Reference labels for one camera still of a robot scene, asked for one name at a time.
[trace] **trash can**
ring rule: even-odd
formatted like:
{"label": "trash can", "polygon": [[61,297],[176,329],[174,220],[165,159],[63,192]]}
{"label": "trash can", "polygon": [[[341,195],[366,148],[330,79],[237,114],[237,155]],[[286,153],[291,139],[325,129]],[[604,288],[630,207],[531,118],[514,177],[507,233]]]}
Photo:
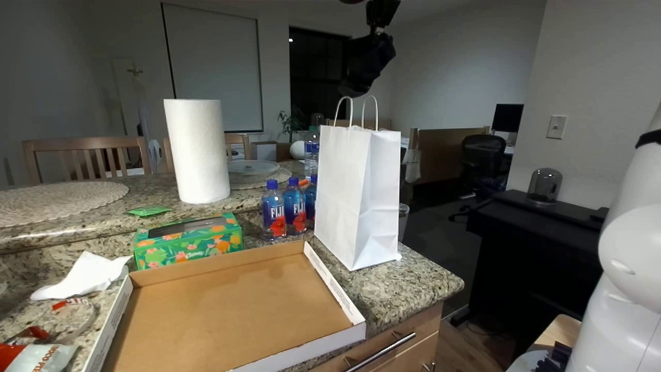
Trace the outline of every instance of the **trash can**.
{"label": "trash can", "polygon": [[409,210],[409,205],[398,203],[398,241],[405,241]]}

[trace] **wooden cabinet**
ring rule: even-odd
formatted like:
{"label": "wooden cabinet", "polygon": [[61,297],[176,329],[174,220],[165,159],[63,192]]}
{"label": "wooden cabinet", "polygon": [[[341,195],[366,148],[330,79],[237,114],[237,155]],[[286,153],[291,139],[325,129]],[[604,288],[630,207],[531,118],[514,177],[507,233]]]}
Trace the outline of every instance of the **wooden cabinet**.
{"label": "wooden cabinet", "polygon": [[439,310],[439,303],[432,306],[405,323],[357,344],[315,369],[435,369]]}

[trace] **blue bottle cap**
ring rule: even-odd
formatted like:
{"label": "blue bottle cap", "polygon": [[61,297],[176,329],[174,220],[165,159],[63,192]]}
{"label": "blue bottle cap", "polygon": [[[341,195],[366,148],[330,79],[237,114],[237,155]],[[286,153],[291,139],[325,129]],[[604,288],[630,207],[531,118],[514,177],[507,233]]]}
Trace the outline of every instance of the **blue bottle cap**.
{"label": "blue bottle cap", "polygon": [[267,179],[267,190],[277,190],[277,179]]}

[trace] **computer monitor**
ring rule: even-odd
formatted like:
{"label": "computer monitor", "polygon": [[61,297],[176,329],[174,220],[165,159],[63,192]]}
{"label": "computer monitor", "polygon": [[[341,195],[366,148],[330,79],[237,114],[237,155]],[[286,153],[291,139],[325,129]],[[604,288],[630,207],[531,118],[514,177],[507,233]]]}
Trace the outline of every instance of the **computer monitor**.
{"label": "computer monitor", "polygon": [[523,103],[498,103],[491,130],[518,132],[520,114],[523,114]]}

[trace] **black chair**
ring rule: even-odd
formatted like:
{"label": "black chair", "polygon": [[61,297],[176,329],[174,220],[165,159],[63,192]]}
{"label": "black chair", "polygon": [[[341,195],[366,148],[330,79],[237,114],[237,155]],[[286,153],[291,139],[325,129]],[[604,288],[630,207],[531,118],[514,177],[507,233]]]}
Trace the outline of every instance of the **black chair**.
{"label": "black chair", "polygon": [[462,205],[458,212],[449,220],[454,222],[460,215],[468,215],[483,203],[490,203],[491,195],[503,190],[505,171],[502,168],[505,141],[494,134],[471,134],[462,141],[462,192],[475,197],[471,203]]}

